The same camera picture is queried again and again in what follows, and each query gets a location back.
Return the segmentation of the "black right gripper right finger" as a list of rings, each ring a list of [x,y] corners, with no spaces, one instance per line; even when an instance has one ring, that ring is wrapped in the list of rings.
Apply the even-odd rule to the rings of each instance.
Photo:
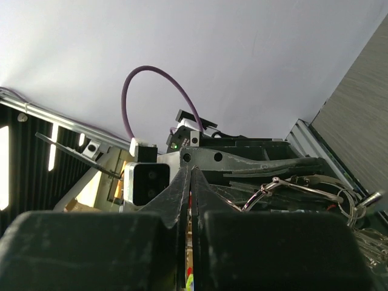
[[[197,168],[190,189],[195,290],[372,290],[341,218],[237,211]]]

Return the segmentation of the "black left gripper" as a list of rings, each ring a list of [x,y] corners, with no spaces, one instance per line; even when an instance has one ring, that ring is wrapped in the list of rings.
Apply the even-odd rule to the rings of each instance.
[[[261,186],[232,182],[230,186],[212,184],[210,188],[239,212],[249,211],[331,211],[346,206],[342,182],[320,173],[321,158],[299,158],[287,142],[276,139],[210,136],[181,126],[167,139],[167,153],[158,158],[172,170],[182,166],[208,172],[222,172],[226,177],[273,177]]]

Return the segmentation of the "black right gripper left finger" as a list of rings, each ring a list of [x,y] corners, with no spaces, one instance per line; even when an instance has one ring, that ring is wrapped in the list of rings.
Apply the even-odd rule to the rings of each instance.
[[[179,290],[191,170],[136,212],[20,214],[1,238],[2,290]]]

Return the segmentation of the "large metal keyring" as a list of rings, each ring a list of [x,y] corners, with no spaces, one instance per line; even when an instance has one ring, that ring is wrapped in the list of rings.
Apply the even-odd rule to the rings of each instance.
[[[261,203],[265,209],[339,215],[351,229],[366,263],[371,269],[387,271],[387,235],[373,227],[364,228],[367,220],[387,210],[387,195],[380,190],[362,196],[342,181],[326,175],[293,175],[287,179],[273,177],[261,185],[245,205],[243,212]]]

